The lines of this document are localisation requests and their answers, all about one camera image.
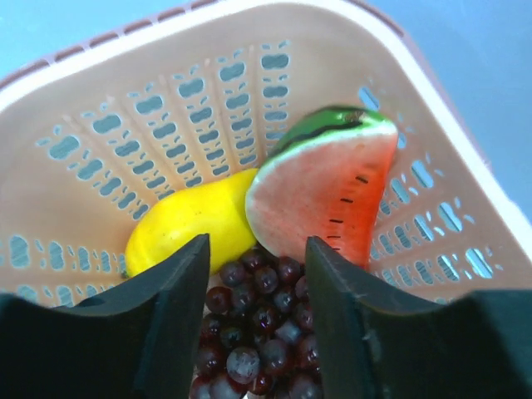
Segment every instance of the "yellow lemon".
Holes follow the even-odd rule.
[[[209,234],[210,273],[256,243],[245,215],[245,195],[257,169],[248,169],[164,198],[148,211],[126,246],[134,277],[170,257],[198,234]]]

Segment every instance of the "basket rim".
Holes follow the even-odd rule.
[[[508,199],[492,175],[489,161],[486,160],[475,137],[466,128],[465,122],[460,117],[450,97],[446,94],[442,84],[436,78],[436,74],[430,68],[429,63],[422,56],[421,51],[414,41],[403,29],[395,24],[388,16],[385,16],[382,12],[361,0],[329,0],[327,3],[320,0],[248,0],[247,2],[240,2],[238,0],[199,0],[189,2],[183,6],[174,7],[118,27],[102,35],[78,43],[75,46],[68,47],[66,50],[54,52],[23,66],[3,80],[0,80],[0,100],[2,99],[2,95],[6,95],[10,100],[7,102],[7,106],[9,106],[14,101],[22,99],[31,90],[27,89],[26,92],[22,91],[22,94],[18,92],[16,96],[13,96],[17,97],[16,100],[10,98],[7,93],[15,93],[14,90],[10,90],[14,89],[15,86],[23,88],[27,80],[35,83],[37,81],[36,76],[40,76],[41,74],[52,75],[53,72],[50,72],[50,70],[54,70],[52,68],[54,66],[61,67],[61,70],[66,70],[67,67],[77,67],[81,71],[87,66],[84,62],[89,60],[94,61],[97,58],[105,59],[103,56],[109,57],[111,52],[106,52],[107,49],[118,51],[118,42],[121,42],[121,48],[124,48],[124,43],[130,46],[130,48],[126,47],[125,50],[120,50],[120,53],[127,52],[135,47],[152,42],[157,35],[161,37],[167,35],[170,30],[175,34],[179,30],[186,29],[187,26],[199,26],[224,15],[242,12],[264,5],[315,7],[323,11],[341,14],[348,19],[354,19],[352,16],[357,15],[358,23],[377,29],[383,37],[387,37],[386,40],[388,43],[393,42],[394,47],[388,46],[392,57],[395,57],[398,61],[402,58],[400,63],[403,65],[403,70],[406,71],[406,69],[410,68],[409,72],[411,75],[414,73],[412,71],[415,70],[414,75],[416,75],[415,80],[417,84],[414,86],[416,90],[420,94],[423,93],[422,96],[426,99],[428,97],[431,98],[431,102],[438,110],[437,116],[436,112],[432,110],[433,115],[441,123],[442,127],[443,125],[447,126],[447,129],[443,129],[443,131],[446,133],[448,139],[453,142],[456,152],[467,165],[477,184],[484,190],[488,190],[489,195],[486,194],[486,196],[492,206],[499,212],[507,228],[512,231],[516,241],[522,250],[527,253],[527,256],[532,262],[532,248],[527,249],[524,238],[521,238],[532,234],[532,226],[530,226],[530,223],[519,207]],[[365,13],[367,17],[361,18],[361,13]],[[176,22],[185,21],[186,23],[183,24],[184,27],[179,28],[176,26]],[[146,34],[147,32],[155,32],[155,34]],[[384,45],[385,39],[382,37],[378,39]]]
[[[69,47],[62,48],[55,52],[43,55],[42,57],[39,57],[38,59],[32,62],[29,62],[25,65],[20,66],[18,69],[15,69],[14,71],[8,73],[6,76],[0,76],[0,93],[4,89],[6,89],[8,86],[11,86],[17,81],[27,76],[30,76],[32,74],[43,71],[44,69],[51,67],[53,64],[57,64],[59,62],[65,61],[66,59],[79,56],[84,52],[88,52],[96,47],[107,44],[108,42],[112,42],[116,39],[120,39],[124,36],[128,36],[134,32],[138,32],[139,30],[150,28],[150,27],[153,27],[154,25],[157,25],[159,23],[166,22],[169,20],[175,20],[176,18],[183,17],[185,14],[191,13],[200,8],[213,6],[216,3],[227,2],[227,1],[238,1],[238,0],[195,0],[195,1],[193,0],[190,2],[186,2],[183,5],[178,6],[178,7],[172,7],[172,8],[168,8],[161,12],[149,14],[146,17],[137,19],[133,22],[128,22],[127,24],[124,24],[124,25],[120,25],[114,29],[111,29],[110,31],[103,32],[94,37],[89,37],[85,40],[74,43],[70,45]],[[443,85],[440,83],[435,72],[431,68],[428,61],[424,58],[421,50],[415,44],[411,36],[402,27],[400,27],[397,23],[395,23],[389,16],[387,16],[384,12],[381,12],[376,7],[370,4],[367,4],[363,0],[332,0],[332,2],[334,1],[347,2],[353,5],[354,7],[362,8],[366,12],[369,12],[370,14],[372,14],[374,17],[380,19],[399,38],[401,38],[401,41],[403,42],[403,44],[408,48],[412,56],[416,59],[417,63],[419,64],[423,72],[427,75],[428,79],[431,81],[431,84],[436,88],[439,95],[441,96],[443,101],[446,103],[447,107],[450,109],[453,116],[456,118],[456,120],[461,125],[462,130],[467,135],[471,144],[475,147],[476,152],[480,155],[484,164],[490,170],[492,170],[490,160],[488,159],[487,155],[480,147],[478,140],[475,138],[475,136],[472,134],[472,132],[467,127],[464,119],[461,117],[460,113],[456,109],[456,106],[454,105],[452,99],[446,92]],[[294,1],[294,0],[287,0],[284,2],[297,3],[297,1]]]

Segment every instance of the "grape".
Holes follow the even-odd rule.
[[[260,268],[255,272],[255,285],[262,294],[272,293],[279,285],[277,273],[270,267]]]
[[[302,276],[296,283],[296,297],[302,302],[308,302],[307,276]]]
[[[227,287],[234,288],[246,279],[246,269],[238,261],[228,262],[219,271],[219,277]]]
[[[269,341],[268,335],[254,334],[253,335],[253,344],[256,348],[260,349],[267,341]]]
[[[271,252],[269,252],[261,243],[257,243],[254,246],[254,249],[259,251],[268,261],[270,264],[275,264],[278,262],[278,258],[274,256]]]
[[[288,387],[286,384],[280,384],[276,386],[273,389],[273,391],[274,391],[274,394],[271,396],[272,399],[291,399],[290,393],[288,392]]]
[[[322,383],[322,370],[320,369],[319,366],[315,368],[311,368],[309,372],[310,372],[310,375],[313,376],[314,381],[316,381],[318,384]]]
[[[305,332],[311,333],[313,331],[314,316],[308,303],[300,303],[296,306],[293,319]]]
[[[288,345],[280,339],[271,339],[266,342],[260,351],[260,356],[264,370],[272,376],[284,374],[292,363]]]
[[[233,288],[231,303],[234,308],[240,311],[251,308],[257,300],[257,293],[250,281],[244,281]]]
[[[271,334],[278,326],[279,315],[273,306],[263,305],[253,314],[252,323],[258,334]]]
[[[245,324],[249,312],[246,310],[233,309],[227,313],[228,318],[239,324]]]
[[[294,285],[301,277],[301,265],[297,260],[286,256],[279,258],[277,274],[282,283]]]
[[[270,297],[268,295],[259,294],[259,298],[257,299],[257,302],[255,302],[255,306],[253,308],[252,313],[254,313],[254,311],[260,308],[261,306],[273,306],[269,299]]]
[[[201,333],[199,339],[201,342],[208,342],[216,339],[224,323],[224,317],[219,314],[209,313],[201,321]]]
[[[231,309],[231,290],[226,287],[213,287],[207,291],[205,305],[212,313],[222,314]]]
[[[227,349],[234,349],[246,342],[244,330],[237,323],[231,323],[219,332],[219,339]]]
[[[218,343],[200,345],[196,357],[198,373],[211,377],[224,368],[225,350]]]
[[[241,399],[246,393],[246,387],[222,372],[210,383],[209,393],[210,399]]]
[[[273,295],[273,304],[279,309],[281,313],[290,313],[293,308],[296,306],[296,294],[293,291],[292,287],[284,286],[281,287]]]
[[[268,264],[268,260],[259,249],[252,248],[246,251],[241,257],[240,262],[250,272],[254,273],[256,270],[263,268]]]
[[[248,385],[248,390],[255,395],[266,395],[272,389],[273,378],[265,372],[259,372],[257,377]]]
[[[307,374],[298,374],[290,380],[290,397],[297,399],[323,398],[322,388]]]
[[[275,336],[289,345],[295,345],[302,336],[299,327],[290,319],[275,331]]]
[[[189,399],[211,399],[209,389],[210,379],[208,377],[196,377],[190,386]]]
[[[239,384],[249,384],[259,374],[260,359],[250,347],[237,347],[227,357],[227,373]]]
[[[299,366],[314,369],[319,366],[318,343],[314,334],[303,339],[298,345]]]

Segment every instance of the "blue background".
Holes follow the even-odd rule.
[[[532,2],[368,2],[411,34],[490,158],[506,193],[532,219]],[[0,76],[180,3],[0,0]]]

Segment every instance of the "plastic watermelon slice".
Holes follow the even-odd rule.
[[[372,231],[397,147],[397,127],[378,112],[330,106],[305,116],[276,144],[246,194],[257,240],[304,262],[318,236],[367,268]]]

